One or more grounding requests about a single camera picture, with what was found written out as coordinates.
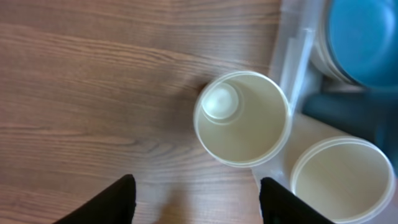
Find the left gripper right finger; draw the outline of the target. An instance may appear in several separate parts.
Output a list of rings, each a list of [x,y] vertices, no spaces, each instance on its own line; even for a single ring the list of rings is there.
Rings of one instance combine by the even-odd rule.
[[[263,224],[334,224],[270,177],[261,179],[259,201]]]

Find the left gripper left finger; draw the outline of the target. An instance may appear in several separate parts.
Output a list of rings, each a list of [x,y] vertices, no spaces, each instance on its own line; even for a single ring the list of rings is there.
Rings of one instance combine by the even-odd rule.
[[[126,174],[56,224],[131,224],[136,209],[136,181]]]

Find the cream tall cup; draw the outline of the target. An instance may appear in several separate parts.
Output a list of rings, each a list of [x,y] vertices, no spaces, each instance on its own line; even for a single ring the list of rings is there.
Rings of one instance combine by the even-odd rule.
[[[285,146],[292,129],[287,97],[270,78],[252,71],[220,76],[201,91],[193,128],[215,159],[232,167],[254,167]]]
[[[373,143],[296,114],[284,152],[288,187],[334,223],[366,223],[391,203],[396,176]]]

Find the dark blue tall cup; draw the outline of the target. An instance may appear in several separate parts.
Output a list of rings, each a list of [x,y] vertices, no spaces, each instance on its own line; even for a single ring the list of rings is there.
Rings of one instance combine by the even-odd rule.
[[[377,121],[374,143],[397,174],[397,93],[379,95],[374,109]]]
[[[309,96],[302,113],[353,136],[374,143],[379,95],[397,92],[328,92]]]

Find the cream bowl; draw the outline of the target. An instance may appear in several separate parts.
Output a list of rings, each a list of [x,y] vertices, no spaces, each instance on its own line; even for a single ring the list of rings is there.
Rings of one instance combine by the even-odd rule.
[[[334,76],[334,73],[328,68],[326,61],[322,55],[320,44],[318,41],[318,38],[316,37],[312,46],[312,52],[310,56],[310,60],[313,63],[313,65],[322,72],[322,74],[336,79]]]
[[[336,77],[335,80],[351,85],[359,85],[357,81],[350,78],[346,74],[346,72],[342,68],[340,68],[338,62],[332,56],[330,45],[326,37],[326,22],[328,19],[331,3],[332,1],[324,1],[323,8],[321,10],[318,20],[316,37],[318,38],[322,55],[326,61],[328,68],[334,73],[334,76]]]

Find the dark blue bowl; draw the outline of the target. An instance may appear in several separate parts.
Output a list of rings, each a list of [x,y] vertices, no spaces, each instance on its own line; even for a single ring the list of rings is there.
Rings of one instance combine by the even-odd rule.
[[[368,88],[397,88],[397,0],[332,1],[326,39],[349,79]]]

